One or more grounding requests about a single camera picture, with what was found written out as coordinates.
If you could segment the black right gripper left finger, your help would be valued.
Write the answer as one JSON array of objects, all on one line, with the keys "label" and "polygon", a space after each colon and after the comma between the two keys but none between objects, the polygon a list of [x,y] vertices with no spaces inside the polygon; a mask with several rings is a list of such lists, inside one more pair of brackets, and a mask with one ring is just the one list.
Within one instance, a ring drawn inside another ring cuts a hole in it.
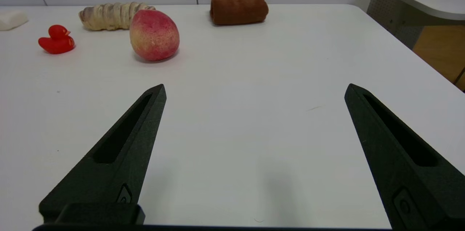
[{"label": "black right gripper left finger", "polygon": [[44,224],[143,224],[138,199],[166,103],[146,90],[40,202]]}]

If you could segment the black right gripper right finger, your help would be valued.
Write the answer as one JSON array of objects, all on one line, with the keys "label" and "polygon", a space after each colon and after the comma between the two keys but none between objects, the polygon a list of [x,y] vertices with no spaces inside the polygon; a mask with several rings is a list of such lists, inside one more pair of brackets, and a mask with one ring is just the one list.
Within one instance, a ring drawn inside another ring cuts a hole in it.
[{"label": "black right gripper right finger", "polygon": [[344,100],[393,230],[465,229],[465,177],[368,90]]}]

